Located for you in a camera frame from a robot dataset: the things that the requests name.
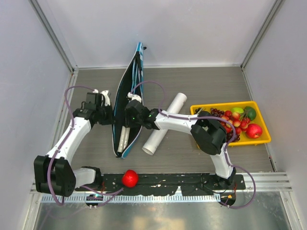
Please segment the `blue racket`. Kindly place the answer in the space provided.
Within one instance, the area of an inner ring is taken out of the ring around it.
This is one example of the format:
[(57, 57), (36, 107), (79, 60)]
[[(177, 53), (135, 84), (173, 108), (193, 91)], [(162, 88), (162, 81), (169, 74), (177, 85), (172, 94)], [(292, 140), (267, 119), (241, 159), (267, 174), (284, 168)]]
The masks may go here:
[(127, 94), (134, 85), (134, 57), (127, 66), (118, 85), (114, 115), (116, 124), (113, 127), (114, 150), (121, 156), (126, 146), (125, 106), (128, 104)]
[[(143, 87), (139, 85), (139, 83), (143, 82), (143, 60), (142, 60), (142, 51), (136, 51), (134, 54), (134, 85), (131, 87), (131, 93), (137, 94), (142, 98), (143, 104)], [(121, 155), (121, 158), (125, 158), (132, 146), (134, 145), (136, 139), (138, 138), (142, 126), (138, 126), (135, 128), (126, 128), (126, 139), (125, 139), (125, 149)]]

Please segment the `blue sport racket bag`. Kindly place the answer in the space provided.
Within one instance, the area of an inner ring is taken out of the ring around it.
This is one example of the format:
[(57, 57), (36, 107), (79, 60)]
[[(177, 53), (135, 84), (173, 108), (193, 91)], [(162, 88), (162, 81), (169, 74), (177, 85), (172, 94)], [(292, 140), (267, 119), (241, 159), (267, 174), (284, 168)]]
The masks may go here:
[(113, 152), (117, 158), (128, 156), (142, 129), (138, 124), (129, 124), (132, 119), (126, 117), (126, 107), (132, 103), (133, 96), (143, 103), (143, 86), (138, 85), (144, 81), (143, 52), (143, 43), (139, 42), (117, 88), (113, 110), (115, 122), (112, 125)]

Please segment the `white shuttlecock tube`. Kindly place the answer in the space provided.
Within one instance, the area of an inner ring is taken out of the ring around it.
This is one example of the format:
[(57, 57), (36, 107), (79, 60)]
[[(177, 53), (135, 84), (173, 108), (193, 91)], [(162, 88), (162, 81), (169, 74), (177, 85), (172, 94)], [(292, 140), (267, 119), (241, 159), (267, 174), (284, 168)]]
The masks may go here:
[[(171, 114), (178, 114), (181, 108), (183, 107), (184, 103), (186, 102), (186, 100), (187, 100), (187, 96), (179, 92), (173, 99), (172, 103), (169, 105), (166, 112), (171, 113)], [(154, 155), (159, 145), (161, 144), (163, 138), (165, 137), (168, 131), (168, 128), (174, 126), (174, 125), (170, 125), (166, 123), (166, 121), (168, 121), (169, 119), (170, 118), (168, 118), (167, 116), (163, 116), (163, 115), (161, 116), (160, 114), (158, 115), (159, 124), (162, 123), (162, 126), (159, 126), (159, 127), (161, 127), (162, 129), (154, 130), (151, 133), (151, 135), (149, 136), (149, 138), (147, 139), (147, 141), (142, 147), (142, 150), (145, 153), (149, 155)]]

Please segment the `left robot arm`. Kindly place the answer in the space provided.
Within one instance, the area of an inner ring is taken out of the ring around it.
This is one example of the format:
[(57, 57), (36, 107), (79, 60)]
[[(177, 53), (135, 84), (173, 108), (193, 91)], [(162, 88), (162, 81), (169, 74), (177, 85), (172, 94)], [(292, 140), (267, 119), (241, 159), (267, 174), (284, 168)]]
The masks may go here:
[(93, 191), (102, 187), (103, 177), (99, 168), (83, 166), (73, 170), (71, 162), (83, 138), (94, 125), (113, 123), (109, 96), (108, 90), (87, 93), (86, 100), (72, 113), (72, 120), (56, 145), (45, 156), (35, 158), (35, 186), (38, 192), (69, 197), (74, 189), (84, 185)]

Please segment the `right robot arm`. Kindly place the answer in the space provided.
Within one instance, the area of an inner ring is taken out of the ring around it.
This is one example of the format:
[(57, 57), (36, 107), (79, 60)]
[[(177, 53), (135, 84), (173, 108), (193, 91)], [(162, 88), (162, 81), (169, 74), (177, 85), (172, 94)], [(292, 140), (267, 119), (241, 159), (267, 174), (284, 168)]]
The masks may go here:
[(125, 107), (125, 120), (126, 126), (130, 128), (142, 126), (192, 135), (199, 148), (210, 155), (218, 185), (227, 189), (234, 184), (236, 169), (228, 156), (226, 129), (220, 124), (220, 118), (209, 112), (181, 115), (159, 109), (149, 110), (141, 102), (132, 100)]

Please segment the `red apple on table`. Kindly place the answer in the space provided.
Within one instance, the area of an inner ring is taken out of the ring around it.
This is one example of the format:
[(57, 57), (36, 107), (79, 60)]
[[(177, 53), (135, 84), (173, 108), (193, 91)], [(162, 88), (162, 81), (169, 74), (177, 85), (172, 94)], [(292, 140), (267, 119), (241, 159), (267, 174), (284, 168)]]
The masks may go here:
[(139, 176), (134, 170), (127, 170), (123, 177), (122, 177), (122, 183), (124, 186), (128, 188), (133, 188), (138, 183)]

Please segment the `yellow-green fruit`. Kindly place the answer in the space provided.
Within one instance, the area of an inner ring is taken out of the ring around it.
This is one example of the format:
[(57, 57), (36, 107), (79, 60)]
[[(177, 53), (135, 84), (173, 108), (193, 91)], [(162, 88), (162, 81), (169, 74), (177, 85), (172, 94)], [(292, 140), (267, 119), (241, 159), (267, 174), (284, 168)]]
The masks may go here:
[(244, 109), (243, 109), (243, 108), (240, 108), (240, 107), (233, 107), (233, 108), (231, 109), (231, 112), (232, 112), (232, 113), (239, 113), (239, 114), (242, 114), (242, 113), (244, 113)]

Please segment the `red cherry bunch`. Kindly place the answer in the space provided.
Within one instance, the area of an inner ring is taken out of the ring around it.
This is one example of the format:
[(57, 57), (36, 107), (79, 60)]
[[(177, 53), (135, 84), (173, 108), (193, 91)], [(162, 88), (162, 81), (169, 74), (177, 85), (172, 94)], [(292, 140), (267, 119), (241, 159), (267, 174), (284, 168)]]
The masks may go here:
[(239, 113), (238, 111), (226, 110), (223, 114), (220, 114), (220, 118), (230, 122), (235, 127), (237, 134), (246, 132), (251, 122), (247, 112)]

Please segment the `green lime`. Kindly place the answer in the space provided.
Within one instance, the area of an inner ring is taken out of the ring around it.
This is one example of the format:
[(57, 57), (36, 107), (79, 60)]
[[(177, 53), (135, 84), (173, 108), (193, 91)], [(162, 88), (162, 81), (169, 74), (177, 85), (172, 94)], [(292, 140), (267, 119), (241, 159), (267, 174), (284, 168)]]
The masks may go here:
[(254, 108), (246, 106), (244, 108), (244, 117), (249, 118), (251, 121), (254, 120), (257, 116), (257, 112)]

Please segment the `red apple in tray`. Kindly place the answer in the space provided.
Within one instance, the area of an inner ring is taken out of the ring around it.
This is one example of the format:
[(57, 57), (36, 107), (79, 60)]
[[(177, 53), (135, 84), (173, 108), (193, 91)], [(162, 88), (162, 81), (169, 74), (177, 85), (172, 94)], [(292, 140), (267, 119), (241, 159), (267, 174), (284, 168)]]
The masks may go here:
[(263, 133), (261, 126), (257, 124), (249, 124), (246, 130), (248, 138), (259, 138)]

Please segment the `yellow plastic tray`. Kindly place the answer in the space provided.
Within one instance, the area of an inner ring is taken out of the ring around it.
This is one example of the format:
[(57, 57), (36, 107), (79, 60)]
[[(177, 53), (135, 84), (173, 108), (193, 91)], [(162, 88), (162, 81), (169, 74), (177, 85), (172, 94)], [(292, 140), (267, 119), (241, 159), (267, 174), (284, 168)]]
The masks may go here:
[(231, 110), (233, 107), (240, 107), (240, 108), (245, 108), (246, 106), (250, 106), (254, 108), (257, 112), (257, 116), (254, 120), (250, 122), (250, 124), (257, 124), (261, 126), (263, 133), (259, 138), (248, 138), (246, 136), (246, 132), (242, 132), (240, 134), (240, 141), (239, 142), (231, 142), (229, 146), (244, 146), (244, 145), (258, 145), (258, 144), (264, 144), (264, 143), (269, 143), (271, 142), (271, 136), (268, 132), (268, 129), (265, 125), (265, 122), (263, 120), (263, 117), (261, 115), (261, 112), (258, 108), (258, 105), (255, 101), (245, 101), (245, 102), (232, 102), (232, 103), (216, 103), (216, 104), (197, 104), (197, 105), (192, 105), (190, 107), (190, 112), (192, 115), (195, 114), (195, 110), (198, 108), (203, 107), (203, 111), (209, 112), (211, 115), (210, 109), (211, 108), (216, 108), (218, 110)]

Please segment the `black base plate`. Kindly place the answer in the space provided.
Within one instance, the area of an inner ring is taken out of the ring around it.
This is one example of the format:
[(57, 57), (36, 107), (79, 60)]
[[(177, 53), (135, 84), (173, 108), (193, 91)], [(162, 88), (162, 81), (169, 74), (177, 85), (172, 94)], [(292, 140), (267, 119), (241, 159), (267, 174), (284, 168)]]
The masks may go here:
[(184, 196), (212, 195), (214, 191), (246, 189), (244, 177), (241, 174), (234, 176), (234, 181), (228, 187), (221, 186), (217, 176), (212, 173), (158, 173), (139, 174), (139, 180), (135, 187), (127, 188), (122, 184), (123, 174), (104, 174), (102, 181), (88, 187), (107, 193), (124, 188), (120, 193), (124, 196), (172, 196), (181, 189)]

